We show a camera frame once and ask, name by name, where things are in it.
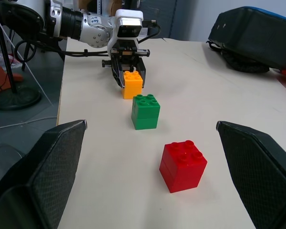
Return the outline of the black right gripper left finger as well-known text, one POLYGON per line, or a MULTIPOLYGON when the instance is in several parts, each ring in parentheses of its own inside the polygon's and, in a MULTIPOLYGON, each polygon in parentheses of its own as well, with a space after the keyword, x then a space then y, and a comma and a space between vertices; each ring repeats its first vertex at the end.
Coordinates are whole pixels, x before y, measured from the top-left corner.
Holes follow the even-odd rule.
POLYGON ((0 180, 0 229, 57 229, 71 193, 86 120, 43 133, 0 180))

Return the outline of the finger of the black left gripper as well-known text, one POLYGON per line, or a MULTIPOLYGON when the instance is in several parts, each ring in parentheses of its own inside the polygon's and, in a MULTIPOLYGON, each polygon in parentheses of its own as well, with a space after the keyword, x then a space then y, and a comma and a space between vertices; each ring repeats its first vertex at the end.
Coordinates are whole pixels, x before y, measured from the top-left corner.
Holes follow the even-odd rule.
POLYGON ((145 68, 145 65, 143 63, 142 58, 136 58, 133 61, 133 67, 141 76, 141 78, 143 80, 143 86, 145 86, 146 68, 145 68))
POLYGON ((117 57, 111 57, 111 62, 113 77, 116 80, 117 84, 121 88, 124 88, 123 68, 120 59, 117 57))

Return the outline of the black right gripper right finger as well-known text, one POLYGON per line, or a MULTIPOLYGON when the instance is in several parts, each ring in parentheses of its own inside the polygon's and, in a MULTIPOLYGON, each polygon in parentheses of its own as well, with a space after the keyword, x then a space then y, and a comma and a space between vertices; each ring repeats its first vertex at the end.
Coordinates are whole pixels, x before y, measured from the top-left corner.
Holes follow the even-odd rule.
POLYGON ((286 152, 268 134, 218 121, 232 182, 256 229, 286 229, 286 152))

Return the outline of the orange toy brick cube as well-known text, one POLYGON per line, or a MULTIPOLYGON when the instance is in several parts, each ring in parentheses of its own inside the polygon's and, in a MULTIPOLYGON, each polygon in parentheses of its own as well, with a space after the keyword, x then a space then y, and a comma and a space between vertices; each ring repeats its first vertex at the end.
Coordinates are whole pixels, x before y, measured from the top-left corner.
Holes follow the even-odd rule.
POLYGON ((138 71, 123 73, 124 88, 122 89, 123 99, 133 99, 134 96, 142 93, 143 79, 138 71))

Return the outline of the green toy brick cube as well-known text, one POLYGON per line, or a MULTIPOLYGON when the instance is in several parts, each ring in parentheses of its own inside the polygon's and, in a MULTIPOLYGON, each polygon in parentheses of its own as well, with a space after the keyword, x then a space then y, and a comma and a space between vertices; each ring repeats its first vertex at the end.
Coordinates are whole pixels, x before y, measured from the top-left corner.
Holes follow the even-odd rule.
POLYGON ((133 97, 131 119, 135 130, 155 129, 158 124, 160 105, 152 94, 133 97))

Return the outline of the red toy brick cube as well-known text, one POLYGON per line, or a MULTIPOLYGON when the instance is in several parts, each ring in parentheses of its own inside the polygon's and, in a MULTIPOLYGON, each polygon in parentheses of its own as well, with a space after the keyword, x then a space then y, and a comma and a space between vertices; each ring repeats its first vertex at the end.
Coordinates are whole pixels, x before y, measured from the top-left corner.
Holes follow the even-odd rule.
POLYGON ((165 144, 159 171, 170 191, 198 187, 207 160, 191 140, 165 144))

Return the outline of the black stand with round base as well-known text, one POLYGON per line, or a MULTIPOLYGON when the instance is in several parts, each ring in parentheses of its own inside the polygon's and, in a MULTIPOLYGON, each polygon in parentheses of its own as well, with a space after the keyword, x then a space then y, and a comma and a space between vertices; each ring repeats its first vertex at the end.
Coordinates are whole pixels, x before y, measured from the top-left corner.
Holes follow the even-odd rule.
POLYGON ((7 71, 8 80, 10 83, 10 89, 6 89, 0 92, 0 110, 2 111, 20 110, 36 104, 41 99, 40 92, 33 88, 25 86, 17 87, 14 82, 11 65, 8 57, 7 47, 3 35, 3 29, 1 28, 1 26, 0 26, 0 47, 7 71))

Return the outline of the black bag with blue trim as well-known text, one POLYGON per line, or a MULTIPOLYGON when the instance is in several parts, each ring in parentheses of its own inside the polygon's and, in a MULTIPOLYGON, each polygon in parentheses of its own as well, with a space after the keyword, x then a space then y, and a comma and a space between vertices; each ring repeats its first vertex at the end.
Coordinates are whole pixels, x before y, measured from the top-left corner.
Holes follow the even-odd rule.
POLYGON ((222 49, 286 70, 286 17, 257 7, 222 12, 208 40, 222 49))

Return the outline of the clear plastic bag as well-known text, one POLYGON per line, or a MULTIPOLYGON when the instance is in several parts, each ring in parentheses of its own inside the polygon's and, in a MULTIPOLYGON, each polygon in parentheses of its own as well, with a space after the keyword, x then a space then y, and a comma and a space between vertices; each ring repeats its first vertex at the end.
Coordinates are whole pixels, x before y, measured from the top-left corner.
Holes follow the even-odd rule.
MULTIPOLYGON (((8 54, 8 58, 9 58, 9 61, 10 61, 11 68, 17 68, 18 65, 16 63, 16 60, 13 58, 13 56, 8 54)), ((4 62, 2 53, 0 53, 0 67, 3 70, 6 70, 6 66, 5 66, 5 62, 4 62)))

